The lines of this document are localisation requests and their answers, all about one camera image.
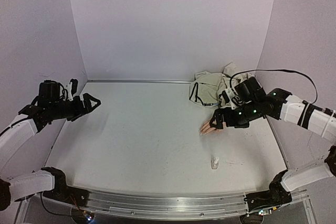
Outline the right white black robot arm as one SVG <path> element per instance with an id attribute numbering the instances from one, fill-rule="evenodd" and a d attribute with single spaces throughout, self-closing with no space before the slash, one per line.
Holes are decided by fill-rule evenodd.
<path id="1" fill-rule="evenodd" d="M 320 108 L 291 92 L 276 88 L 266 93 L 259 82 L 248 78 L 222 93 L 230 106 L 215 110 L 209 125 L 212 128 L 248 128 L 251 121 L 271 117 L 293 123 L 323 139 L 335 143 L 335 111 Z M 335 144 L 327 157 L 318 158 L 300 168 L 278 173 L 268 190 L 248 193 L 244 201 L 247 212 L 263 215 L 266 211 L 292 202 L 291 192 L 299 187 L 335 176 Z"/>

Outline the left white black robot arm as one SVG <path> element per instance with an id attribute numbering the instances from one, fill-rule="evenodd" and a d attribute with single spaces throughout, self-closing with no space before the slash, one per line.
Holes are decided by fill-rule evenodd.
<path id="1" fill-rule="evenodd" d="M 65 86 L 54 80 L 40 83 L 38 95 L 1 132 L 1 169 L 23 144 L 53 121 L 74 122 L 101 105 L 99 99 L 88 93 L 77 95 L 77 87 L 76 79 L 71 79 Z M 88 197 L 87 190 L 67 185 L 62 170 L 43 167 L 36 172 L 1 180 L 1 210 L 37 193 L 78 207 L 84 206 Z"/>

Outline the clear nail polish bottle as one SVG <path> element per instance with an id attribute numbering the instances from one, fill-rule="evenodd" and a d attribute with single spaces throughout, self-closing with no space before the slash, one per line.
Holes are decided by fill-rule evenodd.
<path id="1" fill-rule="evenodd" d="M 212 157 L 211 159 L 211 168 L 218 169 L 219 166 L 219 157 Z"/>

